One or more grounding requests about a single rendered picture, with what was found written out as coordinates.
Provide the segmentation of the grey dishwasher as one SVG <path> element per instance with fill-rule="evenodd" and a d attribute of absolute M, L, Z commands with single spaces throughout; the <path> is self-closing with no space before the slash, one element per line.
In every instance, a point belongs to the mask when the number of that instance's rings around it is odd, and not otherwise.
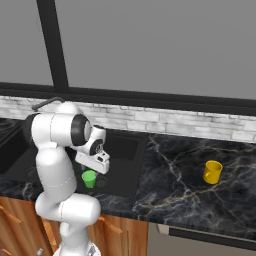
<path fill-rule="evenodd" d="M 147 256 L 256 256 L 256 251 L 162 235 L 150 223 Z"/>

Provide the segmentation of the black double basin sink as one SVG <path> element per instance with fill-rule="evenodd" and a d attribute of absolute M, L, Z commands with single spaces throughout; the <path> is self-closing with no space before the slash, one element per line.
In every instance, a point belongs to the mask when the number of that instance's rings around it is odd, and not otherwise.
<path fill-rule="evenodd" d="M 0 178 L 31 183 L 42 189 L 36 172 L 37 149 L 24 139 L 22 122 L 9 120 L 8 130 L 0 129 Z M 109 171 L 97 175 L 96 185 L 89 189 L 81 178 L 81 166 L 75 162 L 76 152 L 66 148 L 77 179 L 77 192 L 81 194 L 107 194 L 133 199 L 136 194 L 148 135 L 108 129 L 104 150 L 110 155 Z"/>

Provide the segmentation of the wooden cupboard door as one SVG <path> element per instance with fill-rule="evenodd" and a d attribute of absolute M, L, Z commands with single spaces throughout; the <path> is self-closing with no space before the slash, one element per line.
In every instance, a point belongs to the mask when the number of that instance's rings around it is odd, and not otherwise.
<path fill-rule="evenodd" d="M 147 222 L 104 214 L 101 216 L 123 231 L 122 234 L 115 233 L 101 221 L 88 227 L 89 237 L 102 256 L 147 256 Z"/>
<path fill-rule="evenodd" d="M 21 246 L 19 256 L 52 256 L 53 250 L 42 220 L 35 212 L 33 202 L 0 196 L 0 205 L 22 221 L 21 224 L 17 224 L 7 218 Z"/>

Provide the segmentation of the black tap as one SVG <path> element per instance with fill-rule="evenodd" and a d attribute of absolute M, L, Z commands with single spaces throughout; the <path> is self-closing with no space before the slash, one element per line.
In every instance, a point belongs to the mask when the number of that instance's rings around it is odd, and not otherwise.
<path fill-rule="evenodd" d="M 46 106 L 46 105 L 48 105 L 48 104 L 50 104 L 50 103 L 52 103 L 52 102 L 56 102 L 56 101 L 59 101 L 59 102 L 61 102 L 61 103 L 64 103 L 64 102 L 65 102 L 65 100 L 64 100 L 63 98 L 61 98 L 61 97 L 53 97 L 53 98 L 47 99 L 47 100 L 45 100 L 45 101 L 43 101 L 43 102 L 40 102 L 40 103 L 38 103 L 38 104 L 32 106 L 31 109 L 32 109 L 34 112 L 38 112 L 38 110 L 39 110 L 40 108 L 42 108 L 42 107 L 44 107 L 44 106 Z"/>

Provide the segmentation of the green cup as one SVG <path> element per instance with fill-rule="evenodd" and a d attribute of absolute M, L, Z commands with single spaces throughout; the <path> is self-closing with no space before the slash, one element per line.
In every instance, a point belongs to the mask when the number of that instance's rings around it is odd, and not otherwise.
<path fill-rule="evenodd" d="M 96 184 L 96 172 L 94 170 L 86 170 L 82 174 L 82 180 L 87 188 L 93 189 Z"/>

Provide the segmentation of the yellow mug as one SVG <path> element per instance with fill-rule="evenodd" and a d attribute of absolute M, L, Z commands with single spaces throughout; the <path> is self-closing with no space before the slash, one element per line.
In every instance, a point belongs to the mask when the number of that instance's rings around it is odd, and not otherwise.
<path fill-rule="evenodd" d="M 205 164 L 203 179 L 208 184 L 217 184 L 222 172 L 223 166 L 215 160 L 208 160 Z"/>

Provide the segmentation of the black window frame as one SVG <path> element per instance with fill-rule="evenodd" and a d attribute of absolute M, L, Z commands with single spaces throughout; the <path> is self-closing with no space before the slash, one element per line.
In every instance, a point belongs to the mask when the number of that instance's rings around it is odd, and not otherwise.
<path fill-rule="evenodd" d="M 53 85 L 0 82 L 1 96 L 40 99 L 59 97 L 76 102 L 256 116 L 256 99 L 233 99 L 70 87 L 55 0 L 35 1 Z"/>

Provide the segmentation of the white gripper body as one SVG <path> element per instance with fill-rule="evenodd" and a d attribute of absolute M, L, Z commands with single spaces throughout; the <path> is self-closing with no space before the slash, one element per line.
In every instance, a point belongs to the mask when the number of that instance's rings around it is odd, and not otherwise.
<path fill-rule="evenodd" d="M 93 156 L 78 152 L 75 161 L 103 175 L 109 171 L 110 156 L 105 151 Z"/>

